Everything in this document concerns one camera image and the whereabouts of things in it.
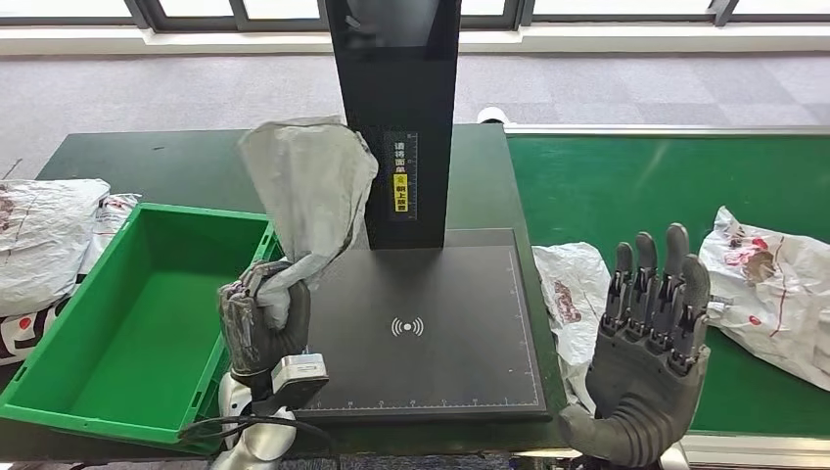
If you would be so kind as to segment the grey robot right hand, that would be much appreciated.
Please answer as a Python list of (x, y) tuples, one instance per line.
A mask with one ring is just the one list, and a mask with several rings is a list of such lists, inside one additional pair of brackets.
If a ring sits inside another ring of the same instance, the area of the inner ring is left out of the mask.
[(595, 408), (570, 405), (558, 416), (578, 453), (570, 469), (659, 469), (693, 421), (711, 354), (711, 280), (682, 224), (671, 224), (666, 239), (663, 264), (646, 231), (617, 245), (586, 374)]

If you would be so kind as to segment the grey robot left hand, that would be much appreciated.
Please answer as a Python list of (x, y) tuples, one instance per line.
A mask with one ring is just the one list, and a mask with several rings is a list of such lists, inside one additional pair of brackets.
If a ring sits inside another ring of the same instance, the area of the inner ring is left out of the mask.
[(284, 259), (258, 260), (217, 291), (231, 376), (255, 400), (273, 393), (272, 372), (281, 359), (307, 345), (310, 293), (303, 280), (286, 284), (283, 272), (291, 267)]

